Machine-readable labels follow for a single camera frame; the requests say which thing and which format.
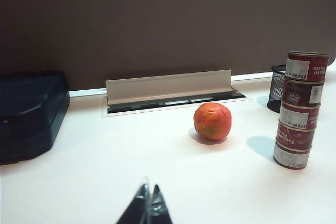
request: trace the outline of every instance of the white label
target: white label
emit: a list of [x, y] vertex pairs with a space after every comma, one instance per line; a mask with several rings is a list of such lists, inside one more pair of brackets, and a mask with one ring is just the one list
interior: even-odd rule
[[285, 76], [296, 79], [307, 79], [309, 61], [287, 59]]
[[302, 168], [307, 165], [309, 152], [305, 154], [294, 154], [286, 152], [281, 149], [277, 144], [274, 147], [273, 157], [281, 165], [293, 167], [293, 168]]
[[212, 97], [206, 97], [206, 98], [197, 98], [197, 99], [191, 99], [192, 102], [200, 102], [200, 101], [207, 101], [212, 100]]
[[165, 102], [166, 105], [179, 104], [179, 103], [188, 103], [188, 100]]
[[287, 110], [283, 106], [280, 108], [280, 121], [290, 127], [305, 129], [307, 127], [308, 113]]
[[311, 87], [309, 103], [319, 103], [321, 102], [323, 86]]

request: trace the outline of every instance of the can lid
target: can lid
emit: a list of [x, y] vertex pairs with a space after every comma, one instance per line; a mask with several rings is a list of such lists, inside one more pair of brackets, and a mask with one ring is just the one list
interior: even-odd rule
[[300, 84], [323, 84], [323, 81], [297, 81], [297, 80], [292, 80], [292, 79], [287, 79], [288, 82], [293, 82], [293, 83], [300, 83]]
[[288, 53], [289, 55], [303, 55], [303, 56], [321, 56], [321, 57], [328, 57], [327, 54], [322, 54], [320, 52], [299, 52], [299, 51], [292, 51]]
[[296, 106], [296, 105], [292, 105], [292, 104], [289, 104], [285, 101], [281, 101], [281, 104], [284, 104], [284, 105], [287, 105], [287, 106], [290, 106], [290, 107], [293, 107], [293, 108], [297, 108], [297, 109], [310, 109], [310, 110], [313, 110], [313, 109], [317, 109], [319, 108], [321, 105], [317, 105], [317, 106], [314, 106], [314, 107], [304, 107], [304, 106]]
[[312, 148], [312, 146], [310, 146], [308, 149], [305, 149], [305, 150], [292, 149], [292, 148], [289, 148], [289, 147], [284, 146], [283, 144], [280, 144], [280, 143], [278, 142], [277, 138], [275, 138], [275, 143], [276, 143], [277, 145], [279, 145], [281, 148], [284, 148], [284, 149], [286, 149], [286, 150], [293, 151], [293, 152], [308, 152], [308, 151], [310, 151], [310, 149]]
[[281, 126], [285, 127], [285, 128], [288, 128], [290, 130], [293, 130], [293, 131], [300, 131], [300, 132], [310, 132], [310, 131], [314, 131], [316, 130], [316, 127], [315, 128], [312, 128], [312, 129], [297, 129], [297, 128], [293, 128], [293, 127], [290, 127], [288, 125], [285, 125], [283, 124], [280, 119], [279, 119], [279, 123], [281, 124]]

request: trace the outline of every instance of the barcode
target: barcode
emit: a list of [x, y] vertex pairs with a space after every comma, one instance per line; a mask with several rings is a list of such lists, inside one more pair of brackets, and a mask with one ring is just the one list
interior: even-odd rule
[[311, 87], [309, 103], [319, 103], [321, 102], [323, 86]]
[[304, 164], [304, 163], [302, 163], [302, 164], [291, 163], [291, 164], [289, 164], [288, 166], [290, 166], [290, 167], [294, 167], [294, 168], [301, 168], [301, 167], [306, 166], [306, 164]]
[[300, 128], [300, 129], [305, 129], [306, 128], [305, 124], [297, 124], [297, 123], [288, 123], [288, 124], [293, 125], [293, 127], [295, 127], [295, 128]]
[[294, 78], [299, 78], [299, 79], [306, 79], [307, 76], [303, 74], [297, 74], [297, 73], [289, 73], [289, 75], [293, 76]]

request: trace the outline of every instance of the metal strip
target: metal strip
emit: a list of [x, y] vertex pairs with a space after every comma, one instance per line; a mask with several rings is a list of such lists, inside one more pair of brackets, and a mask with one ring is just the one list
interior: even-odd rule
[[107, 80], [108, 105], [232, 91], [231, 70]]
[[322, 54], [320, 52], [289, 52], [289, 55], [298, 55], [298, 56], [310, 56], [310, 57], [315, 57], [315, 56], [320, 56], [320, 57], [327, 57], [327, 54]]
[[278, 142], [277, 138], [275, 138], [275, 140], [276, 140], [276, 144], [277, 144], [277, 145], [279, 145], [280, 147], [282, 147], [282, 148], [284, 148], [284, 149], [286, 149], [286, 150], [292, 151], [292, 152], [308, 152], [308, 151], [310, 151], [311, 148], [312, 148], [312, 146], [311, 146], [310, 148], [305, 149], [305, 150], [292, 149], [292, 148], [289, 148], [289, 147], [284, 146], [283, 144], [280, 144], [280, 143]]

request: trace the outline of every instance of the stack of tin cans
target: stack of tin cans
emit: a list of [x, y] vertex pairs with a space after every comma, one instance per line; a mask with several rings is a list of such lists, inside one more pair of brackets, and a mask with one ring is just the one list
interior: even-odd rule
[[290, 169], [305, 168], [321, 105], [328, 55], [289, 52], [274, 159]]

